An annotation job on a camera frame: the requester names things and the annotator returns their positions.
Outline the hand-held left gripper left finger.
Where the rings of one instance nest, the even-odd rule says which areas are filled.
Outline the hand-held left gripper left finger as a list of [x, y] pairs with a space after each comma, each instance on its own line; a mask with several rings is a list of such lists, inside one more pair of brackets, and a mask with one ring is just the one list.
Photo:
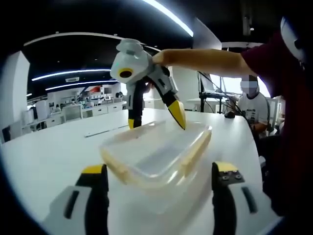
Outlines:
[[107, 235], [109, 183], [105, 164], [86, 167], [76, 183], [50, 203], [43, 228], [49, 235]]

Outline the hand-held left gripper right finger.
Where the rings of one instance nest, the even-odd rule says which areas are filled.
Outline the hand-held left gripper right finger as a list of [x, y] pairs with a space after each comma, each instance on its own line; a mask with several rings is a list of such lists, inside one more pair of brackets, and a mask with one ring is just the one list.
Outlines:
[[215, 235], [267, 235], [281, 222], [270, 198], [258, 186], [246, 182], [237, 167], [212, 164], [212, 204]]

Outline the person's right hand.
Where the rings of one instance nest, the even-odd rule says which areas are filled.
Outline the person's right hand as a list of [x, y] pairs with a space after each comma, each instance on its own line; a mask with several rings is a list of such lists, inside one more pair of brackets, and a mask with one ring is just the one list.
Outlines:
[[172, 66], [175, 64], [175, 49], [165, 49], [152, 57], [152, 61], [154, 64], [158, 64], [161, 66]]

